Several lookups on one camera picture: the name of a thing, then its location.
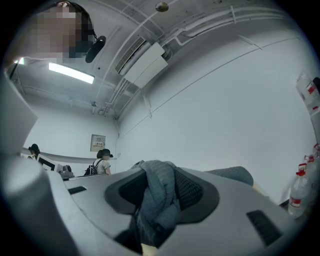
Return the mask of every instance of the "white t-shirt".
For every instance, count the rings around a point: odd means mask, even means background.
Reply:
[[[97,159],[94,161],[93,165],[96,166],[97,163],[100,161],[101,159]],[[107,160],[102,160],[99,162],[99,164],[96,167],[96,170],[98,172],[98,174],[105,174],[106,173],[106,169],[110,168],[111,164],[107,161]]]

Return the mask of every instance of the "air vent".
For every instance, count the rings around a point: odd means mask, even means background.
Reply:
[[[125,64],[130,60],[130,58],[135,54],[135,52],[147,42],[143,37],[139,37],[137,41],[131,45],[127,52],[123,55],[119,63],[116,65],[115,70],[120,73]]]

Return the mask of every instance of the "ceiling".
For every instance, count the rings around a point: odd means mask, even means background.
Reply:
[[[95,113],[118,116],[139,88],[123,79],[115,66],[137,37],[165,42],[178,28],[221,10],[243,6],[271,6],[266,0],[171,0],[167,12],[157,12],[159,0],[74,0],[90,14],[97,36],[106,44],[92,63],[84,58],[36,60],[26,58],[13,81],[22,95],[74,104]],[[172,55],[181,48],[175,41],[166,45]],[[93,84],[49,70],[49,62],[94,76]]]

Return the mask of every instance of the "headphones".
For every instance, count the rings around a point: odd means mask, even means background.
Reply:
[[[88,29],[88,25],[89,22],[91,23],[92,26],[92,22],[90,19],[90,15],[89,13],[79,4],[75,3],[75,2],[69,2],[69,1],[60,1],[60,2],[55,2],[53,3],[51,6],[49,6],[50,9],[52,7],[73,7],[77,13],[79,13],[82,17],[82,19],[87,21],[87,24],[83,24],[82,23],[82,27],[81,27],[81,33],[82,33],[82,38],[84,38],[84,40],[81,40],[81,42],[77,42],[75,47],[72,47],[70,50],[69,54],[73,54],[74,57],[79,54],[82,53],[85,55],[85,62],[86,63],[91,63],[95,57],[98,55],[98,53],[101,51],[101,49],[105,46],[106,44],[106,37],[104,35],[101,35],[99,37],[97,37],[93,27],[92,29]],[[86,37],[93,35],[94,36],[94,41],[87,41]]]

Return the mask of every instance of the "white wall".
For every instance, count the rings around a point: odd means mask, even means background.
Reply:
[[[250,45],[237,35],[253,40]],[[119,120],[116,172],[143,159],[208,171],[245,167],[276,203],[315,135],[295,82],[320,66],[294,25],[258,20],[214,30],[189,43]]]
[[[76,176],[83,175],[82,171],[96,158],[97,152],[90,152],[92,134],[105,136],[105,148],[115,155],[118,132],[111,118],[49,99],[26,95],[25,100],[38,120],[24,148],[36,143],[41,153],[51,154],[47,155],[50,159],[70,165]],[[114,172],[115,161],[110,161],[111,172]]]

